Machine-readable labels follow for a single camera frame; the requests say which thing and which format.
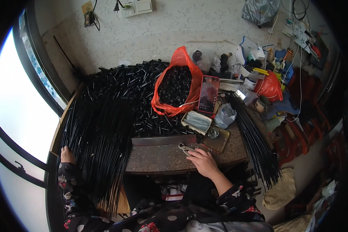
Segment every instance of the polka dot clothing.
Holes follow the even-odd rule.
[[[66,220],[64,227],[72,232],[160,232],[160,231],[190,231],[190,225],[199,224],[199,228],[220,226],[222,230],[227,222],[235,225],[243,223],[260,223],[260,231],[272,232],[273,229],[264,221],[264,216],[255,206],[255,199],[248,200],[242,186],[233,186],[217,200],[217,208],[205,209],[196,205],[183,205],[181,202],[156,203],[154,200],[143,199],[130,217],[119,222],[113,222],[100,217],[99,212],[92,207],[91,201],[84,194],[85,188],[81,171],[71,163],[60,163],[58,182],[63,189]]]

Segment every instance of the bundle of black rods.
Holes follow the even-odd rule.
[[[269,149],[265,138],[260,134],[258,127],[251,120],[243,102],[235,94],[226,94],[226,100],[237,111],[236,122],[240,129],[241,137],[244,141],[245,150],[248,154],[256,176],[265,181],[267,188],[272,188],[272,183],[276,184],[281,177],[278,167],[277,156]]]
[[[70,105],[61,146],[73,150],[93,205],[117,213],[122,177],[131,151],[130,101],[110,95],[97,101],[76,100]]]

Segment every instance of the light switch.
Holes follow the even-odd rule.
[[[135,8],[137,14],[152,12],[152,2],[151,0],[137,1],[135,2]]]

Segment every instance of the hand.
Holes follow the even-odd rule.
[[[210,152],[198,148],[195,150],[197,152],[188,151],[188,153],[194,157],[187,156],[187,160],[192,161],[201,175],[213,180],[221,174]]]
[[[68,146],[62,147],[60,154],[60,162],[61,163],[72,163],[76,165],[76,160],[72,151],[68,148]]]

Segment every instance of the floral print sleeve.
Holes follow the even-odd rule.
[[[234,185],[217,200],[217,204],[228,216],[239,216],[250,221],[265,221],[255,203],[256,200],[243,191],[242,185]]]
[[[63,189],[67,220],[64,226],[69,231],[103,231],[112,221],[99,217],[84,189],[81,170],[72,163],[60,163],[58,184]]]

